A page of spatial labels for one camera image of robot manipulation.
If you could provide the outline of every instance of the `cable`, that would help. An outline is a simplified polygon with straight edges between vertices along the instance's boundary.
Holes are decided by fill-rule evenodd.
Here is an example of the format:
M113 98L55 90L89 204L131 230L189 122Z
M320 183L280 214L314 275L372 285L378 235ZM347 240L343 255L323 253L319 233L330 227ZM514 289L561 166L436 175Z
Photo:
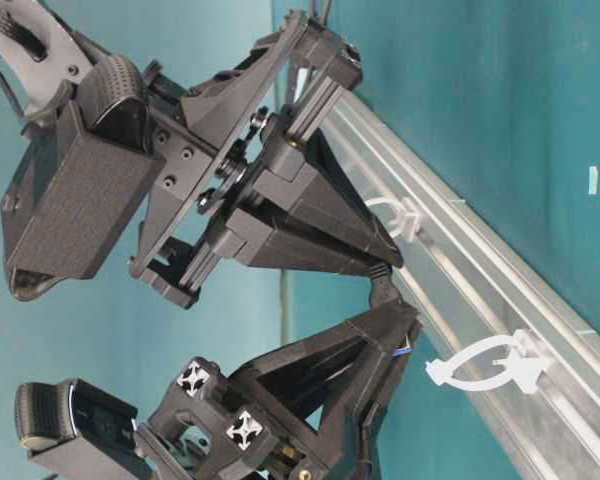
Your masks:
M9 85L9 82L7 81L7 79L2 74L1 71L0 71L0 87L2 88L2 91L4 92L4 94L6 95L7 100L9 100L9 103L11 104L11 108L13 109L15 114L18 116L18 118L22 118L24 116L24 110L20 106L18 97L16 97L16 94L13 93L13 89L11 88L11 86Z
M401 357L402 355L406 355L407 353L411 353L411 347L399 348L396 350L396 353L393 355L394 357Z

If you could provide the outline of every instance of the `black cable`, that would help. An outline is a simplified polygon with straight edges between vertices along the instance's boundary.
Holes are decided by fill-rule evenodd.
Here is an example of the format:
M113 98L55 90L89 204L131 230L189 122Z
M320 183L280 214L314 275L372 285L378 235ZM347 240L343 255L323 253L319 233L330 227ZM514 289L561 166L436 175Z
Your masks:
M2 87L2 91L6 95L7 100L9 100L9 103L11 104L11 108L13 109L15 114L18 116L18 118L22 118L24 116L24 110L20 106L18 97L16 97L16 94L13 93L13 89L11 88L11 86L9 85L9 82L7 81L7 79L2 74L1 71L0 71L0 87Z

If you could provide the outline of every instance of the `teal background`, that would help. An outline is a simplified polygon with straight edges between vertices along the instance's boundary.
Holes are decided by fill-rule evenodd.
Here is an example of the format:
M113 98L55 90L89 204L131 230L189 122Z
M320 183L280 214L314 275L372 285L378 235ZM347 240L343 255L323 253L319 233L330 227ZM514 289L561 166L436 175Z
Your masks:
M141 69L159 58L165 73L185 86L237 65L253 42L271 31L268 0L48 3ZM0 91L0 200L26 148L19 131ZM194 355L215 360L228 373L279 346L278 272L225 262L205 284L200 302L181 311L127 274L140 219L131 223L95 280L60 284L27 305L7 292L0 226L0 479L47 474L28 463L18 446L13 399L20 383L79 376L138 406L144 420ZM192 219L178 233L195 241L202 226L202 220Z

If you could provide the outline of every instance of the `metal rail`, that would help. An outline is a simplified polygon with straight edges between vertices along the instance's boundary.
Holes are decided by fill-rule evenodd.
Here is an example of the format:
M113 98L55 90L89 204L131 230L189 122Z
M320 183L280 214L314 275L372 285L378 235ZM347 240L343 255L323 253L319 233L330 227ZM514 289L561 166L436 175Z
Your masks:
M600 336L354 95L322 128L364 199L388 200L374 207L383 221L405 198L420 215L415 236L396 238L405 257L397 283L442 358L526 329L532 349L552 359L535 395L512 383L469 394L522 477L600 479ZM499 371L482 357L459 376Z

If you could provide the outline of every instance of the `teal wall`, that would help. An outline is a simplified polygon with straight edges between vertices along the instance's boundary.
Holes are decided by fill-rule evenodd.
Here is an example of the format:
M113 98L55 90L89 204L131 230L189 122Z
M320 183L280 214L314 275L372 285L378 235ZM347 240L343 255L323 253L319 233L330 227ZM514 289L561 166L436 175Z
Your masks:
M165 73L185 86L236 65L271 29L268 0L48 3L140 68L159 58ZM26 148L18 133L0 91L0 199ZM45 475L26 462L17 444L13 398L22 382L80 376L135 404L146 419L192 356L206 356L230 372L279 345L278 272L224 263L205 284L200 302L183 312L127 275L139 220L95 280L60 284L26 305L7 292L0 227L0 479ZM179 234L195 241L202 226L190 220Z
M600 0L335 0L333 27L360 96L600 332Z

